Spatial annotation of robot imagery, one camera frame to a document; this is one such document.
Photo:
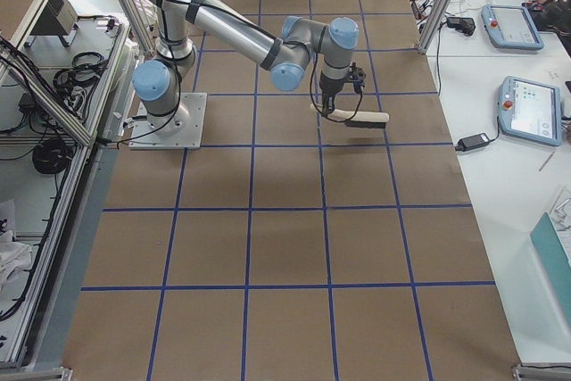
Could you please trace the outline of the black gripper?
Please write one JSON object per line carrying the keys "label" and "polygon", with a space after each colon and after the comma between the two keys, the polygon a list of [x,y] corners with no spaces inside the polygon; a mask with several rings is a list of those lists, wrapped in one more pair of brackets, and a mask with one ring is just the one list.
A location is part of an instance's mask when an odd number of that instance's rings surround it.
{"label": "black gripper", "polygon": [[319,88],[324,97],[324,117],[335,117],[335,96],[343,90],[348,70],[322,69],[319,75]]}

